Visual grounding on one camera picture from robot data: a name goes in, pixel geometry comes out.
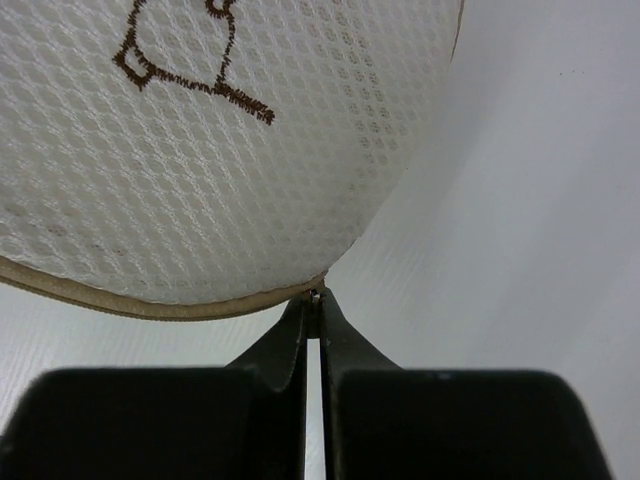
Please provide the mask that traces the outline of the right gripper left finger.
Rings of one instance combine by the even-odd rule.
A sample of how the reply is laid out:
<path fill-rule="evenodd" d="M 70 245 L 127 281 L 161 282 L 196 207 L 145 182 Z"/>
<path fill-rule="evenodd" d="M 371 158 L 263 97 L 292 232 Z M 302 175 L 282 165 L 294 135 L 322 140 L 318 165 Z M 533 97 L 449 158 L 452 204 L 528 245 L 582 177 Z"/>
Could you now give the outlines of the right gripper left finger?
<path fill-rule="evenodd" d="M 308 304 L 224 367 L 58 369 L 1 437 L 5 479 L 300 479 Z"/>

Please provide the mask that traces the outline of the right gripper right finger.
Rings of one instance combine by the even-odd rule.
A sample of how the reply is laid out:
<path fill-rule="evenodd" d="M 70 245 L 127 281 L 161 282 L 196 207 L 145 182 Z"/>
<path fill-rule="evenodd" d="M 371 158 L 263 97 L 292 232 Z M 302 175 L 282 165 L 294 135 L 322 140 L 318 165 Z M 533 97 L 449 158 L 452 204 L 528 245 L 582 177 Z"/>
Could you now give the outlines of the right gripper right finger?
<path fill-rule="evenodd" d="M 536 370 L 405 369 L 319 297 L 330 479 L 608 479 L 586 409 Z"/>

